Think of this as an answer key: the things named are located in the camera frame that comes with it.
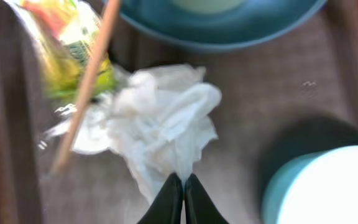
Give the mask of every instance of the wooden chopstick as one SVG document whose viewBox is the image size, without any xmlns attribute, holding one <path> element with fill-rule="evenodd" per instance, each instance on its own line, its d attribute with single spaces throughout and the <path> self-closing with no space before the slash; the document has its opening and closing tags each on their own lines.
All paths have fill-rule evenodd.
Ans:
<svg viewBox="0 0 358 224">
<path fill-rule="evenodd" d="M 68 132 L 64 135 L 63 141 L 60 142 L 58 153 L 55 156 L 52 166 L 53 174 L 56 174 L 68 164 L 73 141 L 75 140 L 78 128 L 82 123 L 86 108 L 90 102 L 98 70 L 101 61 L 106 54 L 106 49 L 118 17 L 117 15 L 119 13 L 120 3 L 121 0 L 109 0 L 104 9 L 100 33 L 95 44 L 92 46 L 92 55 L 82 78 L 80 88 L 77 92 L 75 103 L 77 111 L 73 115 Z"/>
</svg>

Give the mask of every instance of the brown tray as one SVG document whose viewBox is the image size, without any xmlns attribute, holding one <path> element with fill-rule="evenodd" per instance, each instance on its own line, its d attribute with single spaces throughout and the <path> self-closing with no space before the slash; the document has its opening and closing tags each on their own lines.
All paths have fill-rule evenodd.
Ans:
<svg viewBox="0 0 358 224">
<path fill-rule="evenodd" d="M 100 11 L 98 0 L 92 5 Z M 313 113 L 358 126 L 358 0 L 328 1 L 289 34 L 228 54 L 182 52 L 122 21 L 111 50 L 129 70 L 207 67 L 206 81 L 223 93 L 211 114 L 219 140 L 195 173 L 229 223 L 259 222 L 255 160 L 279 127 Z M 41 89 L 29 38 L 0 1 L 1 223 L 135 223 L 148 205 L 121 158 L 75 155 L 65 173 L 48 176 L 54 144 L 35 145 L 58 119 Z"/>
</svg>

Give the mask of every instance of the colorful food package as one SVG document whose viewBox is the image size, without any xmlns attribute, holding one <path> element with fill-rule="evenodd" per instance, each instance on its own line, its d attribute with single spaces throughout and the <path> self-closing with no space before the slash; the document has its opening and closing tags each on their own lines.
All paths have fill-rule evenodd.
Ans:
<svg viewBox="0 0 358 224">
<path fill-rule="evenodd" d="M 100 18 L 77 0 L 6 0 L 33 40 L 47 94 L 71 103 L 99 34 Z M 99 68 L 94 95 L 113 90 L 116 79 L 108 54 Z"/>
</svg>

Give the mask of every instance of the white tissue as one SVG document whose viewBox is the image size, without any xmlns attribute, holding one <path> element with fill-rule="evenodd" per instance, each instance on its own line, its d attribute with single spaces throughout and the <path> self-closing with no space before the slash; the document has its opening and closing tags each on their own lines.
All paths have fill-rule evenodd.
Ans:
<svg viewBox="0 0 358 224">
<path fill-rule="evenodd" d="M 207 115 L 221 101 L 221 92 L 202 83 L 204 73 L 205 68 L 189 65 L 136 72 L 127 88 L 105 93 L 89 107 L 73 150 L 97 154 L 110 149 L 124 157 L 151 204 L 172 172 L 185 183 L 205 145 L 218 138 Z M 62 134 L 68 124 L 47 134 Z"/>
</svg>

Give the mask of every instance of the blue plate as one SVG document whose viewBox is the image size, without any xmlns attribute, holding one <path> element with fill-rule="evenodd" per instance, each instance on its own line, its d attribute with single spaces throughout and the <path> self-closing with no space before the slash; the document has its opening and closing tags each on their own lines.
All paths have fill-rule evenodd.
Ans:
<svg viewBox="0 0 358 224">
<path fill-rule="evenodd" d="M 124 0 L 121 16 L 168 43 L 199 52 L 222 52 L 259 44 L 302 24 L 326 0 L 245 0 L 213 15 L 195 14 L 172 0 Z"/>
</svg>

